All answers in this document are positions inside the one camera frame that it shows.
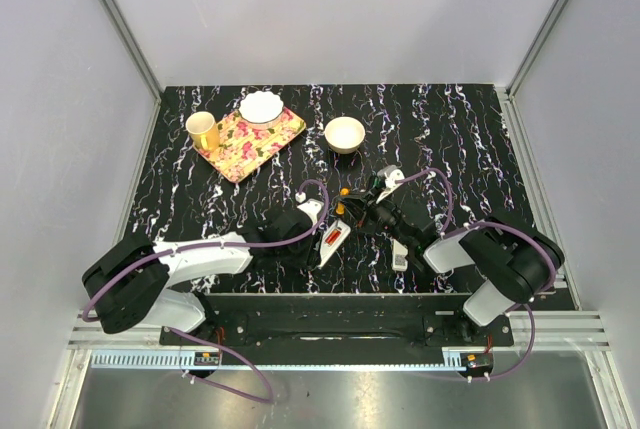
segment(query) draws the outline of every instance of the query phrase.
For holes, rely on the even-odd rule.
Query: yellow floral placemat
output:
[[[271,129],[254,129],[233,111],[218,123],[220,146],[198,153],[230,182],[240,182],[305,130],[301,117],[286,107]]]

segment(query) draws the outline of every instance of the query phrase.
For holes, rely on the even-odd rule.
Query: cup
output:
[[[220,144],[218,125],[213,114],[206,111],[195,112],[185,124],[193,145],[201,151],[211,152]]]

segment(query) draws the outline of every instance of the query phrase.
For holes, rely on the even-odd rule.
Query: reflective metal surface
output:
[[[516,361],[497,354],[498,369]],[[580,355],[538,353],[501,381],[467,385],[414,373],[278,372],[274,406],[240,399],[176,372],[91,369],[74,428],[604,428]],[[250,372],[218,382],[262,394]]]

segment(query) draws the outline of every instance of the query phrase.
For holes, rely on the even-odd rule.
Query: wall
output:
[[[0,0],[0,14],[1,425],[34,428],[153,100],[98,0]]]
[[[516,99],[586,309],[640,409],[640,0],[572,0]]]
[[[165,85],[505,85],[552,2],[118,0]]]

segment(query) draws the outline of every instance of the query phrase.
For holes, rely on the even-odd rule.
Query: marble tabletop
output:
[[[307,130],[239,184],[225,180],[195,150],[184,123],[195,111],[220,120],[256,90],[279,94],[302,117]],[[337,155],[323,137],[338,116],[364,124],[365,141],[355,155]],[[271,207],[294,207],[302,181],[319,179],[334,196],[341,187],[364,189],[368,177],[389,164],[411,175],[424,167],[444,171],[454,190],[453,227],[506,209],[533,224],[516,158],[491,85],[305,85],[200,86],[166,89],[127,224],[152,239],[211,238],[256,220]],[[436,180],[404,184],[392,196],[424,202],[432,218],[446,209]],[[413,268],[391,269],[391,241],[352,233],[322,268],[257,264],[236,276],[192,281],[205,293],[416,293],[475,289],[481,275],[435,278]]]

